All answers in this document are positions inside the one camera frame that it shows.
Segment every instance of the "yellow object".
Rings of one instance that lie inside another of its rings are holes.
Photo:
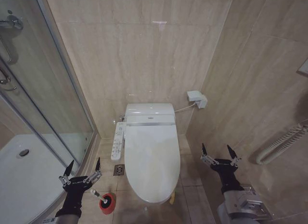
[[[173,203],[174,203],[174,198],[175,198],[175,191],[173,191],[172,194],[171,194],[171,198],[170,198],[170,201],[169,201],[169,203],[171,205],[173,205]]]

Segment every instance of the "floor drain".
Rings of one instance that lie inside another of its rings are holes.
[[[24,149],[24,150],[22,150],[22,151],[19,152],[19,154],[17,155],[17,157],[18,157],[18,158],[23,158],[23,157],[26,156],[29,152],[30,152],[30,150]]]
[[[114,176],[124,175],[125,165],[115,165]]]

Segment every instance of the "toilet seat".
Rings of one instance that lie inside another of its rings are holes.
[[[175,124],[127,126],[125,170],[135,193],[144,201],[166,201],[177,185],[180,150]]]

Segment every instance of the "white toilet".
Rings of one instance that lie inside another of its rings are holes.
[[[128,104],[125,170],[135,193],[149,203],[170,198],[180,174],[180,150],[172,104]]]

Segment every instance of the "wall outlet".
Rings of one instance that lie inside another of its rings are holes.
[[[205,108],[207,104],[207,98],[198,90],[187,91],[189,101],[195,101],[198,108]]]
[[[199,109],[205,108],[206,104],[207,104],[207,98],[204,95],[202,95],[202,98],[203,98],[202,100],[197,100],[196,101],[196,104],[197,104]]]

